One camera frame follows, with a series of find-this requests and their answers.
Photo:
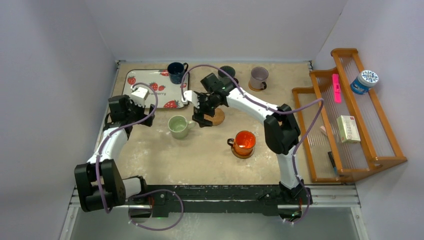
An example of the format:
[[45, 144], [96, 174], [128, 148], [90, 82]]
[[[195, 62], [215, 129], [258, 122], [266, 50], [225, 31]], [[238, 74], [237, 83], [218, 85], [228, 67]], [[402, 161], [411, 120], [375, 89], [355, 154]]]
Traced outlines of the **pale green mug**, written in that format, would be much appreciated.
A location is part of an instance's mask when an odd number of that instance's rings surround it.
[[172, 137], [177, 140], [182, 140], [186, 138], [189, 134], [189, 131], [194, 128], [195, 125], [195, 121], [188, 120], [182, 115], [172, 116], [167, 123], [168, 129], [170, 130]]

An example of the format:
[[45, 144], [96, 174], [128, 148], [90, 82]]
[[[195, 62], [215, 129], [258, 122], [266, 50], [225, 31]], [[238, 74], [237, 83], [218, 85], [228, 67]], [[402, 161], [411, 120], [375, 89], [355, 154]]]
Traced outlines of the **orange mug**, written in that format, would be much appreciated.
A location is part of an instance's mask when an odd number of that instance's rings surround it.
[[240, 155], [248, 155], [256, 145], [255, 135], [247, 130], [240, 131], [234, 138], [228, 138], [226, 143]]

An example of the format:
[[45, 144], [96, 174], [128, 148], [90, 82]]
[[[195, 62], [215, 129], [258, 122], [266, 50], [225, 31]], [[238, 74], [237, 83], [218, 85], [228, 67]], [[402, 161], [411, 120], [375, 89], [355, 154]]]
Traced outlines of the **navy blue mug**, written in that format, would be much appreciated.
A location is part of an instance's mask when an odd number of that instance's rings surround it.
[[172, 62], [167, 66], [167, 72], [169, 79], [173, 84], [181, 84], [183, 81], [183, 76], [188, 70], [188, 63], [184, 62]]

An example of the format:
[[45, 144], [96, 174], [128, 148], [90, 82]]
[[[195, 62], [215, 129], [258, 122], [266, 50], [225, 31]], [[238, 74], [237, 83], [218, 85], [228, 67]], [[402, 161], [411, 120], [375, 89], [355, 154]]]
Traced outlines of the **dark green mug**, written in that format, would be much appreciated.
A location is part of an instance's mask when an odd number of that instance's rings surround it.
[[235, 80], [235, 82], [237, 84], [239, 83], [238, 79], [235, 78], [236, 71], [233, 67], [231, 67], [229, 65], [224, 65], [224, 66], [221, 66], [217, 72], [218, 72], [218, 79], [220, 81], [231, 82], [231, 79], [225, 74], [225, 73], [227, 73], [229, 76], [231, 76]]

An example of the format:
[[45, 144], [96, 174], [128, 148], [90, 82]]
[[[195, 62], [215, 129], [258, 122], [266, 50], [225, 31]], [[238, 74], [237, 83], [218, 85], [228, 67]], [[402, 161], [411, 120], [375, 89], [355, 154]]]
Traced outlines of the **dark brown wooden coaster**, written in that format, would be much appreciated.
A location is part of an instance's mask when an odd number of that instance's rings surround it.
[[254, 153], [255, 153], [255, 150], [253, 149], [249, 154], [247, 154], [247, 155], [240, 155], [240, 154], [238, 154], [237, 152], [236, 152], [236, 150], [232, 147], [231, 148], [231, 152], [232, 152], [232, 154], [235, 156], [235, 157], [237, 157], [237, 158], [239, 158], [239, 159], [248, 159], [248, 158], [250, 158], [250, 157], [252, 157], [253, 155], [254, 155]]

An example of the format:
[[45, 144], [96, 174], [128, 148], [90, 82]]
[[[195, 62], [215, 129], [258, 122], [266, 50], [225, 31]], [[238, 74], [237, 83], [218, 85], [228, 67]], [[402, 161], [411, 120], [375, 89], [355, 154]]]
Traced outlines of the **light wooden coaster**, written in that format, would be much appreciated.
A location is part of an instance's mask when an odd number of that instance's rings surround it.
[[258, 88], [254, 88], [254, 87], [252, 87], [252, 85], [251, 85], [251, 83], [249, 82], [248, 83], [248, 87], [249, 87], [249, 89], [251, 89], [252, 91], [254, 91], [254, 92], [261, 92], [261, 91], [263, 91], [263, 90], [266, 90], [267, 89], [267, 85], [265, 84], [265, 88], [261, 88], [261, 89], [258, 89]]

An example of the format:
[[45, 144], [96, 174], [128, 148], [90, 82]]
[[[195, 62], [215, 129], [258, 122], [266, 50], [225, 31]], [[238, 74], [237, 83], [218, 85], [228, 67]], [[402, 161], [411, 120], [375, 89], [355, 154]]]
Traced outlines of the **purple mug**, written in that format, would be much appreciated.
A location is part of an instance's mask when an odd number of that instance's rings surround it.
[[267, 87], [268, 77], [269, 77], [268, 70], [262, 66], [257, 66], [257, 67], [254, 67], [250, 72], [249, 83], [255, 89], [264, 89], [265, 85]]

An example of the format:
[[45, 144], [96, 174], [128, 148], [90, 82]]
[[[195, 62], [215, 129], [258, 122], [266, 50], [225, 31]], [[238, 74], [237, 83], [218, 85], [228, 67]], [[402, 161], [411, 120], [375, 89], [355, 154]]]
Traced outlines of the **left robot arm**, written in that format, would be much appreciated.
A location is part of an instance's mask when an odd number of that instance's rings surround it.
[[109, 98], [108, 108], [101, 143], [86, 163], [74, 169], [79, 203], [84, 212], [102, 209], [110, 212], [129, 198], [138, 205], [149, 199], [144, 178], [123, 179], [115, 161], [129, 140], [133, 125], [152, 126], [157, 104], [151, 104], [146, 114], [143, 99], [124, 94]]

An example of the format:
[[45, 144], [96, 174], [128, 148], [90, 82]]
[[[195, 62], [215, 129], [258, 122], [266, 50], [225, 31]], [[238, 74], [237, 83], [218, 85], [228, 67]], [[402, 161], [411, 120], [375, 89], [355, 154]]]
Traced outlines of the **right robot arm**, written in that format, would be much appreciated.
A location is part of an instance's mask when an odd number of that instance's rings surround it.
[[205, 115], [214, 116], [215, 109], [226, 106], [248, 114], [262, 124], [266, 146], [276, 154], [282, 200], [288, 204], [299, 198], [312, 203], [312, 195], [297, 169], [296, 151], [301, 134], [294, 111], [287, 105], [265, 102], [241, 88], [235, 79], [220, 80], [211, 73], [201, 80], [205, 92], [186, 90], [185, 101], [193, 104], [192, 119], [202, 127], [212, 126]]

